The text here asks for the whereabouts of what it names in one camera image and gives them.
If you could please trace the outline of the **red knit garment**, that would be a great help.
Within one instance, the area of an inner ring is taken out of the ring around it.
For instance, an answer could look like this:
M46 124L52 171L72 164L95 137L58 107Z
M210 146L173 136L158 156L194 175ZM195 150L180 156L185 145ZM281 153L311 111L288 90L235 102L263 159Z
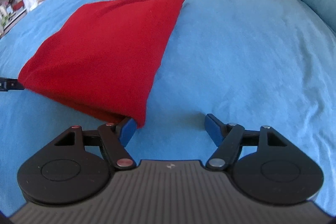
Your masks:
M19 72L24 88L118 123L146 104L185 0L112 0L78 8Z

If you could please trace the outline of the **blue bed sheet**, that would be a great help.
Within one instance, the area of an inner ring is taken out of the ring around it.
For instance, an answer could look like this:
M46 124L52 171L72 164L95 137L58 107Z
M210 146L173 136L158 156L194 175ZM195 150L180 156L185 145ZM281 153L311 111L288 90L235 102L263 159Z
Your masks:
M1 39L1 76L17 78L81 5L47 0ZM300 0L186 0L127 145L136 161L206 161L205 115L248 130L269 125L323 170L316 202L335 214L335 35Z

